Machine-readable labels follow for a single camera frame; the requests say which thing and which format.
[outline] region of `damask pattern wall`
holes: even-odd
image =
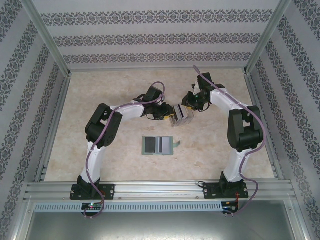
[[[279,0],[35,0],[71,70],[244,67]]]
[[[0,239],[33,182],[64,83],[18,0],[0,1]]]
[[[319,22],[319,1],[292,1],[251,73],[311,239],[320,239]]]

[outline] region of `purple cable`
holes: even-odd
[[[256,148],[256,149],[253,149],[252,151],[249,151],[247,152],[244,156],[243,156],[243,159],[241,161],[241,164],[240,164],[240,167],[239,167],[239,174],[240,176],[246,180],[246,181],[249,181],[249,182],[253,182],[255,183],[256,185],[256,188],[255,188],[255,191],[254,193],[252,194],[252,196],[250,197],[250,199],[248,200],[248,202],[239,210],[237,211],[236,213],[234,213],[233,215],[237,215],[239,213],[241,213],[247,206],[249,203],[251,203],[251,201],[254,199],[254,197],[256,196],[258,190],[259,190],[259,184],[256,180],[254,179],[250,179],[250,178],[247,178],[245,177],[243,174],[242,174],[242,168],[245,164],[245,161],[246,161],[246,158],[248,155],[250,154],[253,154],[253,153],[256,153],[258,151],[260,151],[266,144],[266,129],[264,127],[264,124],[262,123],[262,121],[260,120],[260,118],[254,113],[252,112],[250,109],[248,109],[246,106],[242,105],[239,101],[237,101],[236,99],[234,99],[230,94],[228,93],[225,93],[224,91],[222,91],[220,88],[218,88],[215,84],[213,84],[211,81],[209,81],[205,76],[203,76],[199,70],[199,68],[196,66],[196,65],[193,65],[193,68],[194,70],[204,79],[206,80],[209,84],[211,84],[216,90],[218,90],[221,94],[223,95],[226,95],[232,102],[234,102],[235,104],[237,104],[239,107],[243,108],[244,110],[246,110],[248,113],[250,113],[256,120],[257,122],[260,124],[261,126],[261,129],[262,129],[262,132],[263,132],[263,140],[262,140],[262,144]]]
[[[94,142],[94,144],[92,145],[92,147],[91,147],[88,155],[86,156],[86,161],[85,161],[86,175],[88,176],[88,179],[89,179],[91,185],[93,186],[93,188],[94,188],[94,189],[98,192],[98,194],[101,196],[102,207],[101,207],[100,211],[99,211],[97,214],[93,215],[93,216],[87,216],[87,215],[86,215],[86,212],[87,212],[87,208],[86,208],[86,209],[84,210],[84,212],[83,212],[83,215],[84,215],[85,218],[90,218],[90,219],[96,218],[96,217],[99,216],[99,215],[102,213],[102,211],[105,209],[105,198],[104,198],[104,195],[103,195],[102,192],[96,187],[95,183],[92,181],[92,179],[91,179],[91,177],[90,177],[90,174],[89,174],[89,166],[88,166],[88,164],[89,164],[89,158],[90,158],[90,155],[91,155],[92,151],[94,150],[95,146],[100,142],[100,140],[103,138],[103,136],[104,136],[104,134],[105,134],[105,132],[106,132],[108,126],[109,126],[110,119],[111,119],[112,116],[114,115],[115,111],[117,111],[117,110],[120,109],[120,108],[124,108],[124,107],[127,107],[127,106],[132,106],[132,105],[152,104],[152,103],[155,103],[155,102],[157,102],[158,100],[161,100],[161,99],[162,99],[162,97],[163,97],[164,94],[165,94],[166,87],[165,87],[165,85],[163,84],[163,82],[161,82],[161,81],[156,81],[156,82],[154,82],[154,83],[151,85],[151,87],[153,87],[155,84],[161,84],[161,85],[163,86],[162,94],[161,94],[157,99],[155,99],[155,100],[153,100],[153,101],[147,101],[147,102],[130,102],[130,103],[126,103],[126,104],[123,104],[123,105],[121,105],[121,106],[118,106],[118,107],[116,107],[114,110],[112,110],[112,112],[111,112],[111,114],[110,114],[110,116],[109,116],[109,118],[108,118],[108,121],[107,121],[106,125],[104,126],[104,129],[102,130],[100,136],[99,136],[98,139]]]

